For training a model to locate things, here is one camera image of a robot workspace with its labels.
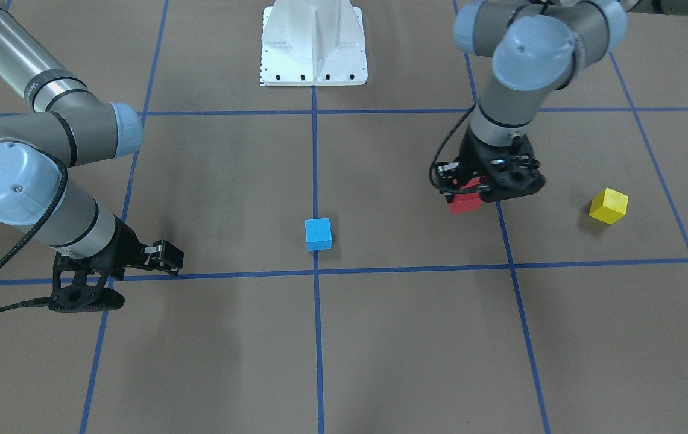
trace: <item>silver arm tube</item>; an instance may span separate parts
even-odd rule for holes
[[[47,110],[60,95],[87,91],[87,86],[27,33],[2,3],[0,77],[35,111]]]
[[[563,6],[572,6],[582,0],[561,0]],[[667,16],[688,16],[688,2],[683,0],[620,0],[626,11],[644,14],[666,14]]]
[[[472,38],[460,39],[460,47],[476,55],[494,57],[496,50],[502,49],[505,36],[521,23],[520,20],[538,19],[541,14],[563,23],[568,38],[573,39],[572,61],[567,64],[566,69],[555,74],[555,80],[551,82],[519,89],[517,86],[504,84],[498,77],[491,77],[481,94],[478,107],[473,112],[470,131],[490,146],[510,146],[512,136],[525,134],[529,123],[553,90],[564,88],[587,66],[602,60],[606,55],[610,44],[613,44],[606,14],[615,11],[615,8],[624,21],[624,11],[609,0],[602,2],[601,6],[592,2],[579,2],[572,7],[545,8],[526,0],[478,1],[466,6],[466,10],[462,12],[468,16],[463,16],[460,12],[462,21],[457,19],[458,27],[455,28],[455,33],[471,35]],[[531,33],[523,39],[525,42],[519,49],[534,49],[533,46],[539,46],[543,38],[540,33]],[[534,73],[538,74],[540,67],[538,63],[514,63],[507,66],[507,71],[504,72],[512,69],[534,69]]]

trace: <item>white metal pedestal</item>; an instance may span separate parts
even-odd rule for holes
[[[276,0],[264,10],[262,86],[368,81],[362,11],[349,0]]]

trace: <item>blue tape line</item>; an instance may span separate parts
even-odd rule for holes
[[[515,269],[546,269],[546,268],[570,268],[591,266],[639,266],[688,263],[688,258],[662,258],[662,259],[621,259],[609,261],[574,261],[555,263],[514,263]],[[449,271],[482,271],[487,269],[509,269],[509,264],[481,264],[481,265],[449,265],[449,266],[394,266],[374,268],[332,268],[319,269],[319,275],[338,274],[390,274],[391,272],[449,272]],[[202,274],[181,274],[179,277],[170,275],[127,275],[125,282],[148,282],[153,280],[217,280],[218,278],[262,278],[262,277],[289,277],[289,275],[314,275],[313,269],[276,270],[276,271],[245,271],[245,272],[203,272]],[[0,280],[0,286],[10,285],[51,285],[51,278],[8,278]]]
[[[317,432],[325,433],[324,376],[322,364],[322,312],[320,302],[320,255],[314,252],[314,341],[317,355]]]
[[[438,272],[438,271],[478,271],[485,269],[508,269],[507,264],[490,265],[450,265],[450,266],[395,266],[375,268],[335,268],[321,269],[321,275],[335,274],[390,274],[391,272]]]
[[[529,332],[529,324],[526,320],[526,310],[523,308],[523,299],[520,296],[520,284],[518,283],[518,276],[515,272],[515,264],[513,261],[513,251],[510,249],[510,237],[507,234],[507,225],[504,222],[504,212],[502,211],[501,203],[496,203],[496,211],[499,212],[499,226],[502,230],[502,239],[504,242],[504,249],[507,253],[507,265],[510,269],[510,278],[513,281],[513,290],[515,291],[515,301],[518,305],[518,314],[520,315],[520,326],[523,328],[523,340],[526,341],[526,352],[529,356],[529,365],[531,366],[531,376],[534,379],[534,389],[537,393],[537,401],[539,403],[540,415],[542,415],[542,426],[545,434],[550,434],[550,421],[548,420],[548,410],[544,403],[544,395],[542,394],[542,382],[539,379],[539,370],[537,369],[537,360],[534,357],[534,348],[531,345],[531,333]]]
[[[684,244],[686,245],[686,249],[688,250],[688,235],[686,233],[686,229],[684,227],[681,217],[679,216],[679,211],[677,210],[674,198],[672,197],[670,189],[668,188],[666,179],[663,176],[663,171],[660,170],[660,164],[658,164],[657,162],[657,157],[655,156],[655,153],[652,150],[652,145],[649,143],[649,138],[647,137],[646,131],[644,129],[644,124],[641,122],[641,117],[639,116],[638,110],[636,110],[636,105],[633,104],[633,98],[631,98],[630,92],[628,91],[628,86],[625,84],[625,78],[623,78],[622,71],[620,71],[620,67],[619,65],[617,65],[617,60],[611,53],[609,53],[609,57],[611,58],[612,65],[614,65],[614,71],[617,72],[617,77],[619,77],[620,83],[622,85],[622,90],[623,92],[625,92],[625,98],[628,99],[628,104],[630,104],[631,109],[633,110],[633,116],[635,116],[636,118],[636,124],[638,124],[639,126],[639,132],[641,132],[641,136],[644,139],[644,145],[646,146],[647,152],[649,152],[649,158],[652,160],[652,164],[655,166],[655,172],[657,172],[657,177],[660,179],[660,184],[661,187],[663,187],[663,192],[666,193],[666,198],[668,198],[668,203],[671,207],[671,211],[674,213],[674,218],[675,220],[677,220],[677,225],[679,225],[679,231],[682,234]]]
[[[318,219],[318,189],[317,180],[317,87],[311,86],[311,186],[312,186],[312,219]]]
[[[153,280],[216,280],[216,278],[261,278],[261,277],[289,277],[289,275],[314,275],[312,269],[298,269],[291,271],[255,271],[255,272],[202,272],[201,274],[171,275],[127,275],[124,282],[149,282]]]
[[[470,80],[470,88],[473,91],[473,101],[478,102],[478,92],[475,89],[475,77],[473,77],[473,66],[470,64],[470,55],[464,53],[464,63],[467,65],[467,78]]]
[[[636,107],[636,111],[688,111],[688,107]]]
[[[464,113],[467,109],[360,109],[360,110],[317,110],[319,115],[401,115],[402,113]]]
[[[81,414],[81,427],[79,434],[85,434],[87,423],[89,423],[89,412],[92,408],[92,396],[95,393],[95,382],[98,378],[98,366],[100,365],[100,354],[102,353],[102,343],[105,338],[105,325],[107,324],[107,310],[103,311],[100,319],[100,332],[98,332],[98,342],[95,346],[95,356],[92,358],[92,370],[89,374],[89,385],[87,387],[87,397],[84,399],[84,412]]]
[[[540,112],[578,113],[587,111],[631,111],[629,107],[542,107]]]
[[[620,259],[612,261],[573,261],[565,263],[517,263],[513,264],[515,269],[535,269],[535,268],[570,268],[581,266],[629,266],[629,265],[652,265],[688,263],[688,258],[664,258],[664,259]]]
[[[140,116],[140,123],[145,127],[145,120],[148,119],[148,105],[151,104],[151,94],[153,93],[153,83],[156,79],[156,65],[159,63],[159,53],[162,51],[162,39],[164,39],[164,27],[167,23],[167,11],[169,10],[169,0],[164,0],[164,8],[162,9],[162,20],[159,22],[159,33],[156,36],[156,48],[153,53],[153,61],[151,62],[151,72],[148,74],[148,87],[145,89],[145,102],[143,102],[143,115]],[[127,190],[124,194],[124,208],[121,210],[121,220],[126,222],[129,214],[129,203],[132,200],[132,189],[134,189],[134,170],[137,168],[137,157],[140,151],[135,152],[132,156],[132,166],[129,168],[129,179],[127,181]]]
[[[161,51],[162,47],[162,38],[164,37],[164,27],[165,27],[165,22],[167,20],[167,11],[169,10],[169,0],[164,0],[164,8],[162,9],[162,19],[161,22],[159,22],[159,35],[156,38],[156,51],[154,51],[154,57],[153,57],[153,62],[151,63],[151,73],[148,76],[148,87],[146,88],[145,91],[145,103],[143,106],[143,113],[148,113],[148,105],[150,104],[151,101],[151,91],[153,91],[153,81],[154,77],[156,76],[156,64],[159,61],[159,52]],[[145,119],[146,115],[143,115],[142,118],[140,118],[140,121],[142,122],[143,126],[145,126]],[[129,179],[127,181],[127,192],[126,195],[124,195],[124,209],[121,212],[121,220],[126,220],[127,213],[129,211],[129,201],[131,200],[131,195],[132,195],[132,181],[134,179],[134,169],[137,167],[137,155],[139,154],[138,152],[135,152],[134,157],[132,159],[132,167],[129,170]],[[102,342],[103,338],[105,336],[105,325],[107,323],[107,311],[104,311],[102,314],[102,320],[100,323],[100,330],[98,332],[98,344],[96,345],[95,349],[95,358],[93,358],[92,362],[92,373],[90,374],[90,379],[89,379],[89,388],[87,389],[87,397],[84,402],[84,415],[81,417],[81,429],[79,431],[79,434],[85,434],[86,429],[87,429],[87,422],[89,420],[89,412],[91,409],[91,402],[92,402],[92,394],[93,390],[95,390],[95,380],[96,380],[96,375],[98,374],[98,366],[100,365],[100,354],[102,351]]]
[[[148,116],[310,115],[311,110],[191,110],[146,111]]]

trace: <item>blue cube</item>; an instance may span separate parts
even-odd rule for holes
[[[330,219],[311,219],[305,221],[306,250],[326,250],[333,247],[333,233],[330,231]]]

